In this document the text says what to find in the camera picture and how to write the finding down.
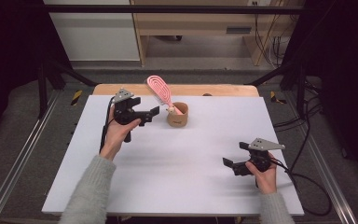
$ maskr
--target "white table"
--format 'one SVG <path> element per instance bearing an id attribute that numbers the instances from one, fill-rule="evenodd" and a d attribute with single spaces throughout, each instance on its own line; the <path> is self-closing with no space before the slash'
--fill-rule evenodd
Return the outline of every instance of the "white table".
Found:
<path id="1" fill-rule="evenodd" d="M 140 96 L 136 111 L 158 105 Z M 42 212 L 59 215 L 77 181 L 99 151 L 106 107 L 111 96 L 91 95 L 50 189 Z M 258 215 L 260 203 L 253 176 L 235 176 L 222 158 L 247 161 L 239 142 L 261 137 L 277 142 L 261 97 L 173 96 L 189 106 L 185 128 L 166 122 L 166 106 L 153 122 L 131 132 L 114 159 L 107 211 L 112 216 Z M 284 163 L 280 150 L 271 153 Z M 291 215 L 304 215 L 290 178 L 278 168 L 277 184 Z"/>

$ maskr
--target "white panel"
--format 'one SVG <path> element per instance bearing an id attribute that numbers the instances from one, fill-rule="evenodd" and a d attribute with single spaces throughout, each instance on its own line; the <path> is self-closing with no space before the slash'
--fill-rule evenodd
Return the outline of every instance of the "white panel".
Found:
<path id="1" fill-rule="evenodd" d="M 45 4 L 128 5 L 125 0 L 44 0 Z M 130 13 L 50 13 L 71 61 L 139 61 Z"/>
<path id="2" fill-rule="evenodd" d="M 142 96 L 136 111 L 158 105 Z M 60 214 L 77 181 L 98 154 L 106 106 L 110 96 L 90 96 L 62 165 L 50 189 L 44 213 Z M 241 216 L 260 213 L 253 176 L 235 176 L 223 165 L 249 160 L 239 142 L 255 138 L 277 142 L 261 97 L 173 96 L 189 106 L 188 124 L 173 128 L 165 106 L 151 123 L 131 132 L 114 159 L 107 207 L 111 215 L 131 216 Z M 284 163 L 280 150 L 271 153 Z M 292 215 L 303 215 L 296 190 L 278 168 L 277 185 Z"/>

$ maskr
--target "person's right hand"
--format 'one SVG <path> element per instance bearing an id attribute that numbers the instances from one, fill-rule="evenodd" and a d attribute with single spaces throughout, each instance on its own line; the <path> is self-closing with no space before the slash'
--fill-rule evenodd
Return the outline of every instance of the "person's right hand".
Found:
<path id="1" fill-rule="evenodd" d="M 246 167 L 249 171 L 255 176 L 255 180 L 257 181 L 257 186 L 260 189 L 262 194 L 270 194 L 277 192 L 277 183 L 276 183 L 276 173 L 277 173 L 277 165 L 271 164 L 270 167 L 265 172 L 260 172 L 253 163 L 247 161 L 245 163 Z"/>

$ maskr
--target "sleeve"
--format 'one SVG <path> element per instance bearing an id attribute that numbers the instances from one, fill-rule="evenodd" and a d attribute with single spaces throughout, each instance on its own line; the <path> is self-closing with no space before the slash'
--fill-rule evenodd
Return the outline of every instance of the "sleeve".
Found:
<path id="1" fill-rule="evenodd" d="M 110 183 L 115 170 L 116 166 L 111 161 L 95 156 L 77 183 L 59 223 L 104 224 Z"/>
<path id="2" fill-rule="evenodd" d="M 263 224 L 295 223 L 287 211 L 280 193 L 260 194 L 261 220 Z"/>

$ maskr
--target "cardboard cup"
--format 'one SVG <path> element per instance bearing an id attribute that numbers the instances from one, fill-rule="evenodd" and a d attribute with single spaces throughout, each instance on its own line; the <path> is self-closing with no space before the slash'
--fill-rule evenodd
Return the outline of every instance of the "cardboard cup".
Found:
<path id="1" fill-rule="evenodd" d="M 173 105 L 178 108 L 183 115 L 175 115 L 169 113 L 167 116 L 168 123 L 175 128 L 185 127 L 187 125 L 188 120 L 188 106 L 182 102 L 175 102 Z"/>

